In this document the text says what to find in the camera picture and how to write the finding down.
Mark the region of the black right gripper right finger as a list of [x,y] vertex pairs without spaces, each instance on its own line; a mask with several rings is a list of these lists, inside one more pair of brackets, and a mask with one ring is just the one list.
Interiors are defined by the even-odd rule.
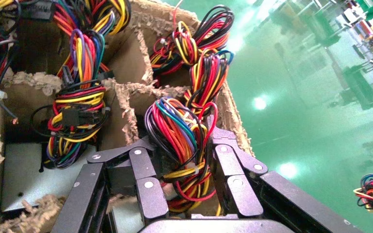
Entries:
[[236,135],[213,127],[208,152],[217,196],[236,232],[357,233],[359,229],[244,150]]

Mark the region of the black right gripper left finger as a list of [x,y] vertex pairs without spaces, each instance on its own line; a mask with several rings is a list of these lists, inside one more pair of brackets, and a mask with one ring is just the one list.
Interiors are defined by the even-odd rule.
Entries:
[[52,228],[53,233],[112,232],[107,213],[113,195],[130,188],[137,196],[144,225],[166,218],[169,207],[152,159],[156,145],[148,138],[88,156]]

